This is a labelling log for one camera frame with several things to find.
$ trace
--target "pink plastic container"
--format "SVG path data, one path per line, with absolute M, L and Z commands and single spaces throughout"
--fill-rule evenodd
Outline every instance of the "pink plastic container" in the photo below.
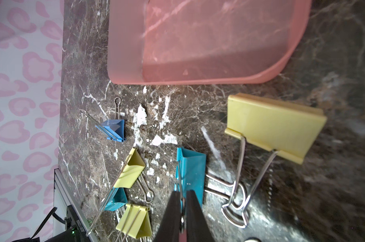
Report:
M 108 74 L 116 84 L 262 83 L 305 31 L 311 0 L 113 0 Z

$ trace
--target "light blue binder clip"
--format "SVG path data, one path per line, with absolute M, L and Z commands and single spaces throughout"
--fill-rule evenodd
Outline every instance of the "light blue binder clip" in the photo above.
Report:
M 100 131 L 102 131 L 109 140 L 114 140 L 118 142 L 123 142 L 126 140 L 124 138 L 124 126 L 125 120 L 119 118 L 119 104 L 121 103 L 121 98 L 115 98 L 115 119 L 108 119 L 103 123 L 99 123 L 95 120 L 87 111 L 80 110 L 92 123 L 94 123 L 95 127 L 97 127 Z
M 106 211 L 115 211 L 123 205 L 127 204 L 128 199 L 125 194 L 125 190 L 123 187 L 114 188 L 112 191 L 111 199 L 108 201 L 105 210 Z
M 181 183 L 183 196 L 186 198 L 186 191 L 193 190 L 196 193 L 200 206 L 203 205 L 204 178 L 206 154 L 192 151 L 185 148 L 177 148 L 177 162 L 181 169 Z M 178 167 L 176 168 L 176 178 L 179 179 Z M 175 191 L 180 191 L 178 186 L 174 186 Z

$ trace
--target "lime green binder clip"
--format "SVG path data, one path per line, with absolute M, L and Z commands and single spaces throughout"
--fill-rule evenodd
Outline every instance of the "lime green binder clip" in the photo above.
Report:
M 145 169 L 145 163 L 143 162 L 136 148 L 132 148 L 132 150 L 129 152 L 129 155 L 126 157 L 126 160 L 127 164 L 115 182 L 114 188 L 132 187 L 134 182 L 140 176 L 141 172 Z
M 129 235 L 134 239 L 151 236 L 149 208 L 134 204 L 126 204 L 126 210 L 119 221 L 116 230 L 119 230 L 118 238 L 124 234 L 122 241 Z
M 90 228 L 88 229 L 87 236 L 91 233 L 91 231 L 95 228 L 96 222 L 98 221 L 99 217 L 101 216 L 103 210 L 105 209 L 107 203 L 111 200 L 112 190 L 124 187 L 124 188 L 131 188 L 134 182 L 138 182 L 142 192 L 144 193 L 145 202 L 147 204 L 151 203 L 154 199 L 154 191 L 152 191 L 145 178 L 142 175 L 142 171 L 145 169 L 145 163 L 143 162 L 140 154 L 138 153 L 136 148 L 132 148 L 129 152 L 129 155 L 126 157 L 123 167 L 121 168 L 120 172 L 118 173 L 118 177 L 113 182 L 113 185 L 105 194 L 102 205 L 99 208 L 98 214 L 95 217 L 93 223 L 91 224 Z
M 264 173 L 278 155 L 292 162 L 302 164 L 306 153 L 326 123 L 323 110 L 309 106 L 239 93 L 228 97 L 227 128 L 225 133 L 241 140 L 236 179 L 231 196 L 221 211 L 225 218 L 239 228 L 247 227 L 247 207 Z M 237 210 L 242 218 L 229 212 L 240 182 L 244 150 L 248 143 L 272 151 L 251 187 L 247 198 Z

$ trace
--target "dark marble surface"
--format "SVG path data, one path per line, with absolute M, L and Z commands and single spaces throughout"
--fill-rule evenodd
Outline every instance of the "dark marble surface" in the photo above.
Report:
M 134 143 L 147 163 L 144 176 L 156 191 L 150 205 L 153 234 L 173 188 L 177 146 L 206 153 L 208 170 L 231 181 L 239 141 L 224 134 L 226 104 L 228 95 L 242 92 L 322 108 L 328 121 L 303 165 L 275 159 L 249 208 L 246 229 L 225 220 L 220 212 L 224 200 L 204 194 L 203 211 L 215 240 L 365 241 L 364 0 L 314 1 L 305 35 L 285 70 L 260 85 L 147 86 L 145 93 L 144 86 L 111 84 L 108 18 L 109 1 L 65 1 L 59 167 L 88 218 L 96 215 Z M 124 143 L 106 140 L 79 112 L 111 119 L 117 96 L 123 98 Z M 133 116 L 140 105 L 147 124 L 138 128 Z M 204 129 L 221 157 L 214 155 Z M 178 145 L 151 145 L 156 135 L 173 135 Z M 247 145 L 246 185 L 268 155 Z M 144 204 L 137 184 L 126 191 L 131 202 Z M 100 241 L 115 241 L 116 225 L 116 214 L 105 211 L 96 228 Z

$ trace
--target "wire handle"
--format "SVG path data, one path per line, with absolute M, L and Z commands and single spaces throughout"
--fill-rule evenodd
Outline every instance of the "wire handle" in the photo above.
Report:
M 267 159 L 265 164 L 262 167 L 262 170 L 259 172 L 259 175 L 257 179 L 255 180 L 253 187 L 251 188 L 250 193 L 248 194 L 246 200 L 243 202 L 243 208 L 242 208 L 242 218 L 243 222 L 234 218 L 230 215 L 228 206 L 222 206 L 221 211 L 224 215 L 224 217 L 233 225 L 239 227 L 239 228 L 246 228 L 249 223 L 249 216 L 247 212 L 247 207 L 249 203 L 251 202 L 251 198 L 254 195 L 254 192 L 256 191 L 257 187 L 259 186 L 260 182 L 262 181 L 263 175 L 266 173 L 268 167 L 273 162 L 274 158 L 277 156 L 278 151 L 273 151 L 270 157 Z
M 141 177 L 141 178 L 142 178 L 142 180 L 144 181 L 144 183 L 145 183 L 145 187 L 146 187 L 146 189 L 148 190 L 148 192 L 149 192 L 149 193 L 150 193 L 150 195 L 151 195 L 151 197 L 150 197 L 150 201 L 148 201 L 148 196 L 147 196 L 147 193 L 146 193 L 146 191 L 145 191 L 145 189 L 144 189 L 144 187 L 143 187 L 143 185 L 142 185 L 142 183 L 141 183 L 141 181 L 140 181 L 140 177 Z M 153 202 L 153 200 L 154 200 L 154 191 L 153 191 L 153 190 L 151 190 L 151 189 L 149 188 L 148 183 L 146 182 L 145 177 L 143 177 L 142 173 L 141 173 L 140 177 L 138 177 L 138 178 L 137 178 L 137 182 L 138 182 L 138 184 L 140 185 L 141 190 L 142 190 L 142 192 L 143 192 L 143 194 L 144 194 L 144 196 L 145 196 L 145 202 L 146 202 L 147 204 L 149 204 L 149 203 Z
M 120 169 L 120 171 L 119 171 L 119 173 L 118 173 L 117 178 L 115 179 L 115 181 L 112 183 L 112 185 L 110 186 L 110 188 L 109 188 L 109 189 L 108 189 L 108 191 L 106 192 L 106 194 L 105 194 L 105 196 L 104 196 L 104 198 L 103 198 L 103 200 L 102 200 L 102 201 L 103 201 L 103 203 L 102 203 L 102 205 L 100 206 L 99 211 L 98 211 L 98 214 L 97 214 L 97 216 L 95 217 L 95 219 L 94 219 L 93 223 L 91 224 L 90 228 L 88 229 L 88 232 L 87 232 L 86 236 L 89 236 L 89 235 L 90 235 L 90 233 L 91 233 L 91 232 L 92 232 L 92 230 L 94 229 L 94 227 L 95 227 L 95 225 L 96 225 L 96 223 L 97 223 L 97 221 L 98 221 L 99 217 L 101 216 L 101 214 L 102 214 L 103 210 L 105 209 L 105 207 L 106 207 L 106 205 L 107 205 L 108 201 L 111 199 L 111 196 L 112 196 L 112 190 L 114 189 L 114 184 L 118 181 L 119 177 L 121 176 L 121 174 L 122 174 L 122 172 L 123 172 L 123 169 L 124 169 L 124 168 L 126 167 L 126 165 L 128 164 L 128 162 L 129 162 L 129 157 L 130 157 L 130 156 L 127 156 L 127 157 L 126 157 L 125 163 L 124 163 L 124 164 L 123 164 L 123 166 L 121 167 L 121 169 Z
M 230 183 L 230 182 L 226 182 L 218 177 L 215 177 L 213 175 L 210 175 L 210 174 L 205 174 L 206 177 L 208 177 L 209 179 L 211 180 L 214 180 L 226 187 L 233 187 L 233 183 Z M 232 207 L 235 209 L 235 210 L 241 210 L 243 208 L 243 204 L 244 204 L 244 201 L 246 200 L 246 189 L 244 188 L 243 184 L 239 183 L 238 184 L 240 189 L 242 190 L 242 194 L 243 194 L 243 202 L 241 205 L 237 205 L 234 201 L 231 203 Z M 215 196 L 218 196 L 218 197 L 221 197 L 221 198 L 224 198 L 226 200 L 230 200 L 230 196 L 228 196 L 227 194 L 224 194 L 222 192 L 219 192 L 217 190 L 214 190 L 214 189 L 211 189 L 211 188 L 208 188 L 208 187 L 204 187 L 204 191 L 209 193 L 209 194 L 213 194 Z
M 230 199 L 228 200 L 228 203 L 226 203 L 222 206 L 222 208 L 226 208 L 226 207 L 230 206 L 233 203 L 233 200 L 235 199 L 237 186 L 239 185 L 239 180 L 240 180 L 240 173 L 242 172 L 242 165 L 243 165 L 245 149 L 246 149 L 246 138 L 244 138 L 242 136 L 241 142 L 240 142 L 239 162 L 237 163 L 236 179 L 233 182 Z
M 114 139 L 114 134 L 112 134 L 110 131 L 108 131 L 105 127 L 103 127 L 97 120 L 93 118 L 86 110 L 81 109 L 80 112 L 84 114 L 88 120 L 90 120 L 92 123 L 94 123 L 95 126 L 97 126 L 107 137 L 110 139 Z
M 115 103 L 115 117 L 114 117 L 114 119 L 120 119 L 119 118 L 119 115 L 120 115 L 120 111 L 119 111 L 119 104 L 121 104 L 121 98 L 120 97 L 116 97 L 116 98 L 114 98 L 114 103 Z

